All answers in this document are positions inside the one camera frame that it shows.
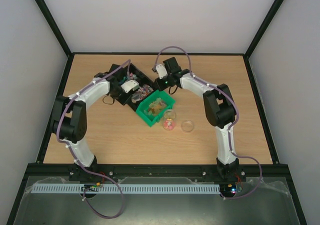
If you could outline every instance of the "green bin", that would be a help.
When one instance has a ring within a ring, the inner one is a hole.
[[[165,107],[157,116],[145,114],[144,110],[148,109],[149,105],[157,98],[161,98],[166,103],[167,107]],[[139,104],[135,112],[149,125],[149,127],[152,127],[155,123],[160,121],[166,110],[173,108],[175,102],[176,100],[170,97],[165,91],[156,90]]]

